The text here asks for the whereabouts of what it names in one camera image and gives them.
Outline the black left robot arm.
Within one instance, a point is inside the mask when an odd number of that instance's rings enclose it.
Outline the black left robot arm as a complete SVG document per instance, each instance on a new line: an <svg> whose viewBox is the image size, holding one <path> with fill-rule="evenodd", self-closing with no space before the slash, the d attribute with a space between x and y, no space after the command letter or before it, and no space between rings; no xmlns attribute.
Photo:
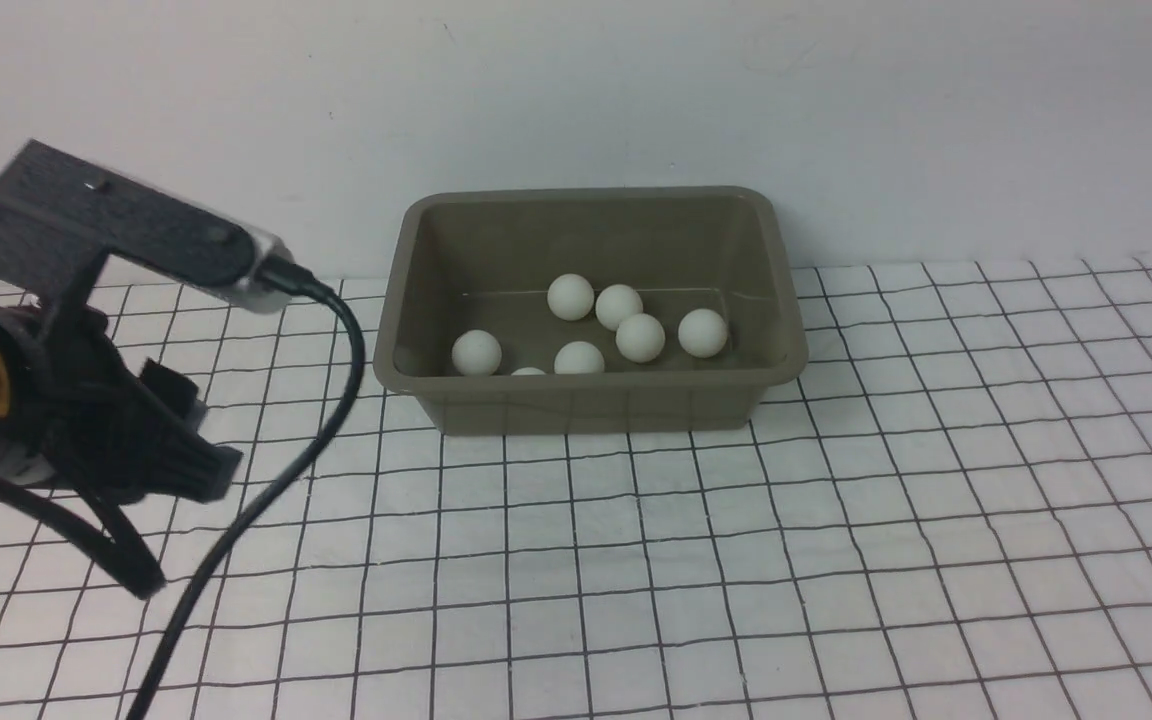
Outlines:
<svg viewBox="0 0 1152 720"><path fill-rule="evenodd" d="M227 495L241 452L200 435L197 384L156 361L132 372L109 316L0 305L0 480L91 488L116 503Z"/></svg>

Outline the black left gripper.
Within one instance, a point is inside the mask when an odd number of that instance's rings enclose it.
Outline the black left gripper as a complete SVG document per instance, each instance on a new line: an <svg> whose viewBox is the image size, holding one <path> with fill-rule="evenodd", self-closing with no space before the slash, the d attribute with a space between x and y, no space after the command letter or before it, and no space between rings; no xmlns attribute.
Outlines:
<svg viewBox="0 0 1152 720"><path fill-rule="evenodd" d="M0 306L14 364L0 418L0 479L76 488L114 501L147 495L211 503L227 495L243 454L200 437L191 379L156 361L131 370L94 306Z"/></svg>

